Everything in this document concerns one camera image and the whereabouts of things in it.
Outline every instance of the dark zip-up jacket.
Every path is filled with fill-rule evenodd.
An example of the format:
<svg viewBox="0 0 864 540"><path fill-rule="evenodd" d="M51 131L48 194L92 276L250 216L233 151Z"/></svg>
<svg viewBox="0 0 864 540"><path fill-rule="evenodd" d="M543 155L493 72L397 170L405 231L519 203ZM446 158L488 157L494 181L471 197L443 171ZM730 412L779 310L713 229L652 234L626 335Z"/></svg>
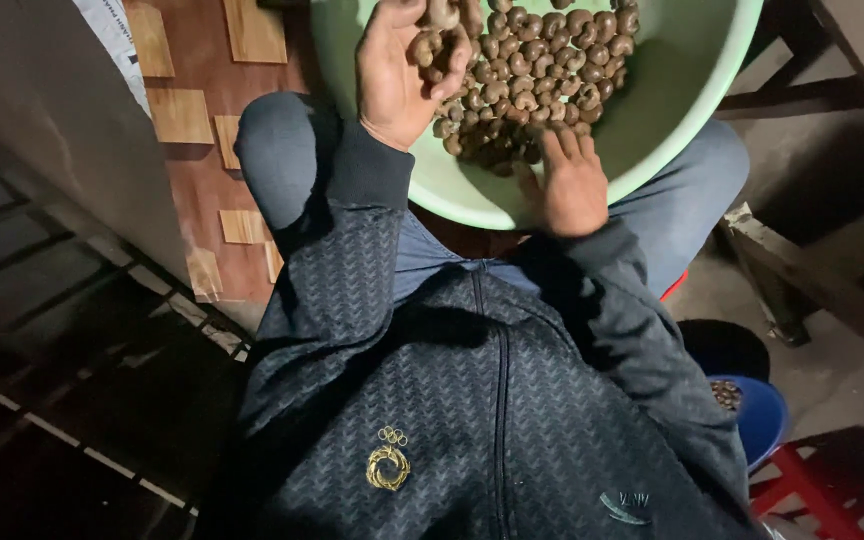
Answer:
<svg viewBox="0 0 864 540"><path fill-rule="evenodd" d="M274 232L285 270L196 537L759 538L735 419L635 236L545 242L571 260L558 299L456 267L395 305L413 164L347 123L324 197Z"/></svg>

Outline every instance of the wall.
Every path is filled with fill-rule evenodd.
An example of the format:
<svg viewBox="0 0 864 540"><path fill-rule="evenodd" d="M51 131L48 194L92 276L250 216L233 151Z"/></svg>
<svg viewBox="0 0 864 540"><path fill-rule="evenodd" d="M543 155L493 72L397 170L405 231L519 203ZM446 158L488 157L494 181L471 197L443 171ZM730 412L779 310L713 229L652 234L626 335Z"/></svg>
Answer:
<svg viewBox="0 0 864 540"><path fill-rule="evenodd" d="M152 122L72 0L0 0L0 161L9 156L188 282Z"/></svg>

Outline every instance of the hand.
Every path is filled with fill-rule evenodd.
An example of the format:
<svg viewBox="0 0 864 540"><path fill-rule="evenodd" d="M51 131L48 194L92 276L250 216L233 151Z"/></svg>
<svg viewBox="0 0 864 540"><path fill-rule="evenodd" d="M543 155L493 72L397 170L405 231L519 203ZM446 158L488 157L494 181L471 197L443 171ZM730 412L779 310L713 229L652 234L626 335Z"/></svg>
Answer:
<svg viewBox="0 0 864 540"><path fill-rule="evenodd" d="M609 221L609 181L595 153L593 138L576 139L571 129L546 130L539 145L545 165L545 189L524 163L516 166L522 193L549 232L560 239L594 233Z"/></svg>
<svg viewBox="0 0 864 540"><path fill-rule="evenodd" d="M428 87L405 55L425 12L426 0L379 0L355 56L359 121L378 141L402 152L426 130L442 100L459 90L473 54L469 36L457 26L448 73Z"/></svg>

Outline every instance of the man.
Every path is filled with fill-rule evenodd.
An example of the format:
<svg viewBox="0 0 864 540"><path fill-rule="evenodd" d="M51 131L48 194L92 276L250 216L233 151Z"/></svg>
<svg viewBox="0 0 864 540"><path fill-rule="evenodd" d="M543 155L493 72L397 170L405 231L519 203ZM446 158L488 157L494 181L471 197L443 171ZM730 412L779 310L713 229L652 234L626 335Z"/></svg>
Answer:
<svg viewBox="0 0 864 540"><path fill-rule="evenodd" d="M358 119L289 93L242 115L285 268L197 537L760 537L734 419L657 298L741 188L741 143L709 123L608 208L594 141L546 131L544 191L523 175L545 233L464 260L406 205L408 149L471 54L424 87L425 8L376 7Z"/></svg>

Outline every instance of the jeans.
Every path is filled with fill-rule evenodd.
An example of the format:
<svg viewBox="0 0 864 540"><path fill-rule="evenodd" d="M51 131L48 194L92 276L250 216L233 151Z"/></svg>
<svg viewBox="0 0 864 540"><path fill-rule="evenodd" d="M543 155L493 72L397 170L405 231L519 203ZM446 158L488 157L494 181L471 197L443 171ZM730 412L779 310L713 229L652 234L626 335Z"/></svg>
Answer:
<svg viewBox="0 0 864 540"><path fill-rule="evenodd" d="M341 133L342 122L334 108L310 96L275 92L248 104L239 120L235 153L248 189L273 232L295 222L309 197L322 196ZM741 139L727 124L709 120L654 178L609 207L609 218L622 218L638 236L648 287L656 296L685 272L736 199L748 173L749 156ZM537 273L526 267L529 261L534 258L519 262L514 257L511 262L462 258L436 240L412 212L406 212L395 260L394 299L401 301L452 264L482 267L513 286L539 293L543 284L535 276L547 276L552 282L555 276L549 274L555 274L555 269Z"/></svg>

